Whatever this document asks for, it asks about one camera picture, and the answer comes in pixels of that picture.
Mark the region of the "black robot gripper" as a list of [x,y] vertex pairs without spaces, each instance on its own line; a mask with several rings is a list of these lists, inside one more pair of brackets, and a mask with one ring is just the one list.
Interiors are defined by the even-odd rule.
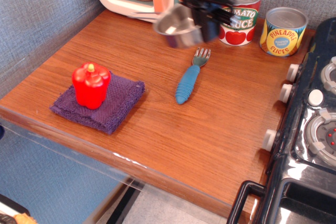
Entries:
[[180,0],[180,3],[191,9],[194,24],[201,27],[204,42],[218,37],[219,23],[232,26],[239,17],[223,10],[223,6],[232,8],[235,0]]

